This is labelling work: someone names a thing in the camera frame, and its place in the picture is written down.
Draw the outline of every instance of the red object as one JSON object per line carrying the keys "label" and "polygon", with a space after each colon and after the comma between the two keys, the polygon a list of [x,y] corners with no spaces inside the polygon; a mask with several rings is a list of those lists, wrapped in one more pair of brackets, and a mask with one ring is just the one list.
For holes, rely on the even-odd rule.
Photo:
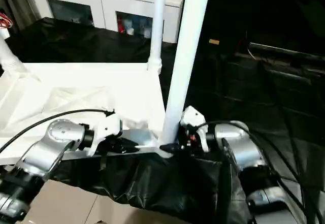
{"label": "red object", "polygon": [[0,12],[0,28],[10,28],[12,25],[13,22],[10,20],[10,18],[4,13]]}
{"label": "red object", "polygon": [[117,28],[118,28],[119,33],[125,33],[125,28],[124,28],[124,25],[122,23],[121,17],[117,18]]}

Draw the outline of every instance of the robotic arm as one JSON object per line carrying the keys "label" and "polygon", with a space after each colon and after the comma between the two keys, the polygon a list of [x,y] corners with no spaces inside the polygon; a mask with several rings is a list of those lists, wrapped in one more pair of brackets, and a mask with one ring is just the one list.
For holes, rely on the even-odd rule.
{"label": "robotic arm", "polygon": [[[106,117],[92,130],[89,125],[76,124],[66,119],[51,122],[44,137],[34,143],[12,171],[4,176],[0,184],[0,223],[15,223],[24,219],[30,203],[51,177],[67,150],[88,147],[87,155],[93,156],[99,143],[107,138],[117,139],[121,135],[122,123],[116,114]],[[111,150],[123,148],[119,143],[115,143],[114,147],[111,146]]]}
{"label": "robotic arm", "polygon": [[[216,148],[222,150],[237,170],[250,211],[256,214],[253,223],[280,223],[285,219],[287,224],[296,224],[288,197],[272,178],[261,151],[250,136],[236,126],[248,131],[247,125],[238,121],[232,121],[234,125],[218,124],[214,133],[209,134],[208,125],[204,123],[204,116],[188,107],[180,121],[178,142],[162,145],[160,150],[168,153],[185,151],[193,155]],[[66,119],[51,122],[44,137],[27,150],[0,183],[0,223],[24,219],[30,203],[67,150],[88,148],[88,156],[108,152],[135,153],[142,148],[135,143],[139,140],[144,140],[139,139],[139,134],[122,131],[122,122],[114,113],[92,129],[89,125]]]}

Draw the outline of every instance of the black plastic sheet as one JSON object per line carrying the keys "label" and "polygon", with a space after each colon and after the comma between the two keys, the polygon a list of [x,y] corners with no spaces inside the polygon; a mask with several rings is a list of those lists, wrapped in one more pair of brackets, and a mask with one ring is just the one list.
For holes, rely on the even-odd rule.
{"label": "black plastic sheet", "polygon": [[[9,38],[8,44],[23,62],[147,62],[150,51],[150,41],[140,37],[49,18]],[[175,51],[175,45],[162,46],[165,104]],[[324,85],[323,75],[298,65],[220,59],[216,46],[201,44],[185,106],[194,106],[207,120],[240,120],[272,140],[324,215]],[[276,170],[294,180],[278,155],[262,143]],[[54,178],[190,223],[247,223],[250,218],[238,178],[217,153],[202,158],[147,154],[66,161]]]}

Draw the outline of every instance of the cabinet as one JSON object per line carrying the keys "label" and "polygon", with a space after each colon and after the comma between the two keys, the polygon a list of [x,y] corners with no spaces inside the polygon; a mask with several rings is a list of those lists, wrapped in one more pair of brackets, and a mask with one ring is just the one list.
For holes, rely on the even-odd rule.
{"label": "cabinet", "polygon": [[101,0],[35,0],[42,17],[105,28]]}
{"label": "cabinet", "polygon": [[[154,0],[35,0],[41,17],[151,37]],[[166,0],[163,41],[176,43],[183,0]]]}

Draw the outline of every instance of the wire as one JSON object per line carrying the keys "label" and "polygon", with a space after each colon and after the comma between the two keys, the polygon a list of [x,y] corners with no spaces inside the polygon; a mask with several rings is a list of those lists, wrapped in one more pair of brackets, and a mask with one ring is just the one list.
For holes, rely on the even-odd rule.
{"label": "wire", "polygon": [[[308,215],[307,215],[307,211],[306,208],[303,206],[303,204],[298,200],[298,198],[290,191],[290,189],[284,184],[284,182],[282,181],[279,173],[275,170],[270,157],[268,156],[268,154],[266,154],[262,144],[260,143],[260,141],[258,140],[258,138],[252,134],[250,131],[248,131],[246,128],[233,123],[231,121],[225,121],[225,120],[215,120],[215,121],[210,121],[210,122],[205,122],[202,123],[198,126],[196,126],[194,129],[197,131],[197,129],[199,129],[202,126],[205,125],[210,125],[210,124],[229,124],[232,126],[235,126],[241,130],[243,130],[245,133],[247,133],[251,140],[262,150],[263,156],[266,159],[267,163],[269,164],[271,170],[275,173],[277,177],[277,181],[278,183],[282,186],[282,188],[288,193],[288,195],[292,198],[292,200],[297,204],[297,206],[301,209],[301,211],[304,213],[304,215],[306,216],[306,218],[308,219]],[[282,154],[282,152],[279,150],[279,148],[269,139],[267,139],[266,137],[263,136],[263,139],[275,150],[275,152],[280,156],[280,158],[283,160],[283,162],[285,163],[285,165],[288,167],[289,171],[293,174],[294,178],[296,179],[297,183],[301,186],[301,189],[303,190],[303,192],[305,192],[306,197],[308,198],[308,201],[311,204],[312,209],[314,210],[318,222],[319,224],[324,224],[324,219],[322,217],[322,214],[320,213],[320,210],[317,208],[317,206],[315,205],[315,203],[313,202],[310,194],[307,191],[307,188],[304,186],[304,184],[302,183],[302,180],[300,179],[300,177],[298,176],[298,174],[295,172],[295,170],[293,169],[293,167],[290,165],[290,163],[288,162],[288,160],[285,158],[285,156]]]}
{"label": "wire", "polygon": [[11,28],[13,21],[4,13],[0,12],[0,28]]}
{"label": "wire", "polygon": [[250,56],[254,59],[254,60],[257,60],[256,57],[252,54],[252,52],[250,52],[249,48],[247,47],[247,51],[248,53],[250,54]]}
{"label": "wire", "polygon": [[112,112],[106,111],[106,110],[100,110],[100,109],[81,109],[81,110],[74,110],[74,111],[65,111],[50,117],[47,117],[43,120],[40,120],[38,122],[35,122],[34,124],[26,127],[25,129],[23,129],[22,131],[20,131],[19,133],[17,133],[14,137],[12,137],[7,143],[5,143],[1,148],[0,148],[0,153],[2,153],[9,145],[11,145],[16,139],[18,139],[20,136],[22,136],[24,133],[26,133],[27,131],[31,130],[32,128],[45,123],[49,120],[55,119],[57,117],[60,116],[64,116],[64,115],[68,115],[68,114],[73,114],[73,113],[79,113],[79,112],[103,112],[105,113],[106,116],[109,116],[112,114]]}

